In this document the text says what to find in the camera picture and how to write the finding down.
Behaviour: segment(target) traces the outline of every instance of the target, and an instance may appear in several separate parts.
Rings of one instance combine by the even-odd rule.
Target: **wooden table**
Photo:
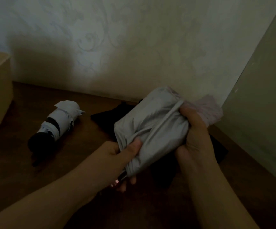
[[[27,140],[60,100],[76,101],[86,114],[61,139],[59,151],[32,167]],[[109,136],[90,115],[111,110],[114,100],[14,83],[14,102],[0,126],[0,211],[25,195],[63,176]],[[276,179],[216,127],[210,133],[228,150],[223,173],[261,228],[276,228]],[[177,173],[168,189],[156,187],[146,170],[135,186],[121,194],[104,190],[70,219],[66,228],[198,228],[188,188]]]

